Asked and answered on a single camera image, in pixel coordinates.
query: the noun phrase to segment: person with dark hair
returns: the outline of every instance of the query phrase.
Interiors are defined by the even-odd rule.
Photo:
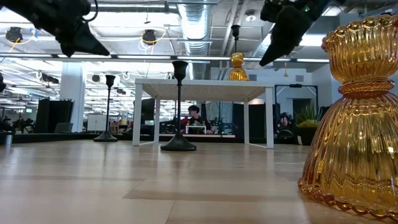
[[[188,108],[189,115],[191,118],[189,119],[188,125],[190,126],[206,126],[206,134],[214,134],[214,128],[211,124],[206,120],[202,119],[199,115],[199,107],[192,105]],[[203,128],[189,128],[188,134],[204,134],[205,130]]]

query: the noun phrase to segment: black candle holder base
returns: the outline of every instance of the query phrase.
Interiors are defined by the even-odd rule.
[[[188,142],[181,133],[177,133],[168,143],[161,146],[160,149],[163,151],[188,152],[196,151],[197,146]]]
[[[113,137],[109,131],[104,131],[100,136],[93,139],[94,142],[117,142],[118,139]]]

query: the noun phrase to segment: black candlestick holder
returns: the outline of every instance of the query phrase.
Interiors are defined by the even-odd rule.
[[[175,136],[166,144],[160,147],[163,151],[196,151],[197,146],[188,142],[184,136],[181,134],[181,86],[182,80],[185,78],[185,71],[187,69],[188,63],[184,61],[173,62],[174,66],[174,77],[177,80],[178,86],[178,111],[177,111],[177,133]]]
[[[94,142],[117,142],[118,139],[115,138],[111,133],[109,133],[109,102],[111,100],[111,87],[113,86],[114,79],[116,78],[114,75],[105,75],[106,77],[106,85],[108,86],[108,105],[106,107],[106,127],[105,131],[94,138]]]

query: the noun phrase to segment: white column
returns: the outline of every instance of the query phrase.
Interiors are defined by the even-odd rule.
[[[139,146],[141,133],[141,104],[142,104],[142,84],[136,84],[136,102],[134,103],[134,124],[132,127],[132,145]]]
[[[159,131],[160,131],[160,118],[159,117],[160,117],[160,99],[156,98],[154,142],[159,142]]]
[[[274,115],[272,114],[272,87],[266,87],[266,139],[267,148],[274,148]]]
[[[70,120],[73,123],[72,132],[82,132],[85,110],[86,73],[82,63],[63,62],[60,100],[72,99],[73,113]]]
[[[250,129],[249,129],[249,102],[246,99],[243,103],[243,122],[244,122],[244,143],[250,143]]]

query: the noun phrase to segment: amber glass vase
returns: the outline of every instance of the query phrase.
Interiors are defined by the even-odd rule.
[[[244,71],[243,65],[244,54],[243,53],[232,53],[231,61],[233,69],[229,73],[228,80],[233,81],[249,81],[248,75]]]
[[[323,39],[343,96],[322,119],[300,190],[360,215],[398,220],[398,16],[354,21]]]

